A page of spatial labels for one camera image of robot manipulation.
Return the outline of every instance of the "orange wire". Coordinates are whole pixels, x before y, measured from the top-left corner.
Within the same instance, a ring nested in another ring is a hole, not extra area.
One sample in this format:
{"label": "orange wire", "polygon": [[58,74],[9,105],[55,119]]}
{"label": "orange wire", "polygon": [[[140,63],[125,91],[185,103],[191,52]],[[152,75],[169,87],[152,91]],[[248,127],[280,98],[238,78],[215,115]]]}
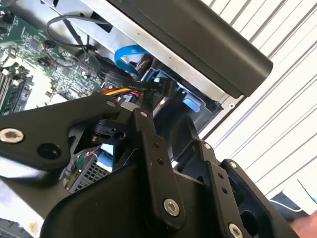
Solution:
{"label": "orange wire", "polygon": [[114,95],[114,94],[118,94],[118,93],[129,92],[129,91],[131,91],[131,90],[128,88],[122,88],[122,89],[118,89],[118,90],[114,90],[114,91],[111,91],[109,93],[106,93],[106,95]]}

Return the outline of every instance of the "black plastic bracket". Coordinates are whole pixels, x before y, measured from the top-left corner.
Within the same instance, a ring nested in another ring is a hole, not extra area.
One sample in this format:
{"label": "black plastic bracket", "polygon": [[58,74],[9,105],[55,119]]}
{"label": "black plastic bracket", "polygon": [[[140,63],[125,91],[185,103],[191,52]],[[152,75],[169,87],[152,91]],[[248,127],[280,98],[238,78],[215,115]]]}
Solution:
{"label": "black plastic bracket", "polygon": [[229,159],[224,160],[221,167],[227,171],[230,177],[243,225],[250,235],[258,235],[261,238],[297,237],[236,162]]}
{"label": "black plastic bracket", "polygon": [[94,95],[0,117],[0,130],[14,128],[24,135],[19,143],[0,141],[0,164],[5,165],[0,166],[0,176],[8,177],[11,171],[17,173],[10,173],[9,178],[50,184],[69,163],[70,146],[84,129],[120,111],[111,97]]}
{"label": "black plastic bracket", "polygon": [[[137,156],[134,157],[137,158],[147,222],[164,233],[179,230],[185,224],[186,215],[165,141],[156,135],[150,114],[137,108],[132,119],[137,135],[134,138]],[[177,203],[179,212],[176,216],[171,216],[164,209],[166,199]]]}

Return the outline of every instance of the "bolt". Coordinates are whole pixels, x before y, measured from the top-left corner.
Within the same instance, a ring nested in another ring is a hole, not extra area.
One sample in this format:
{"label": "bolt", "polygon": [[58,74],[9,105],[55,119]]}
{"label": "bolt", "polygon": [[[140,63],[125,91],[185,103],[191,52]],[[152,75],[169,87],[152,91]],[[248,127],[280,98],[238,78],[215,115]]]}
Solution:
{"label": "bolt", "polygon": [[236,168],[238,167],[238,166],[237,166],[234,162],[232,162],[232,161],[230,162],[230,165],[231,165],[231,167],[234,168],[234,169],[236,169]]}
{"label": "bolt", "polygon": [[115,107],[115,104],[114,104],[113,102],[111,102],[111,101],[107,101],[107,104],[108,104],[109,106],[111,106],[111,107]]}
{"label": "bolt", "polygon": [[208,144],[208,143],[204,143],[204,146],[208,149],[208,150],[211,150],[211,146]]}
{"label": "bolt", "polygon": [[173,199],[165,199],[163,203],[165,211],[173,217],[179,215],[179,206]]}
{"label": "bolt", "polygon": [[241,230],[235,224],[230,223],[229,230],[234,238],[243,238]]}
{"label": "bolt", "polygon": [[147,117],[148,115],[145,112],[141,112],[141,115]]}
{"label": "bolt", "polygon": [[24,134],[14,128],[6,128],[0,131],[0,140],[9,144],[16,144],[23,140]]}
{"label": "bolt", "polygon": [[229,103],[229,105],[228,105],[228,107],[230,108],[230,109],[233,109],[233,108],[235,108],[235,104],[234,103]]}

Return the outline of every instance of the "white corrugated wall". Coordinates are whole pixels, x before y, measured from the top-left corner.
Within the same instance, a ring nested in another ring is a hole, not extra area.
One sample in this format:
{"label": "white corrugated wall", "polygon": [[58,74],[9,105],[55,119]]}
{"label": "white corrugated wall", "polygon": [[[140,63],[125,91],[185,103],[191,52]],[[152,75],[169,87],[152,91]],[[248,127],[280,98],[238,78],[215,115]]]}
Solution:
{"label": "white corrugated wall", "polygon": [[317,166],[317,0],[205,0],[274,63],[207,139],[268,197]]}

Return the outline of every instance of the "green circuit board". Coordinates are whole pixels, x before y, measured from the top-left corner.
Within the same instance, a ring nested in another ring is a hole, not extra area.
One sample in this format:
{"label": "green circuit board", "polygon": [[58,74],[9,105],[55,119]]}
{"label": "green circuit board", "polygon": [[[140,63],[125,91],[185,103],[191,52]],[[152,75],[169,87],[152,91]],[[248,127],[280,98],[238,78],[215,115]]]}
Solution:
{"label": "green circuit board", "polygon": [[[21,58],[32,68],[39,69],[53,83],[54,92],[75,99],[100,92],[102,81],[82,63],[75,67],[56,66],[46,56],[42,43],[47,37],[20,17],[4,10],[6,17],[0,19],[0,50],[12,58]],[[66,49],[55,46],[47,49],[51,57],[63,65],[72,65],[78,59]]]}

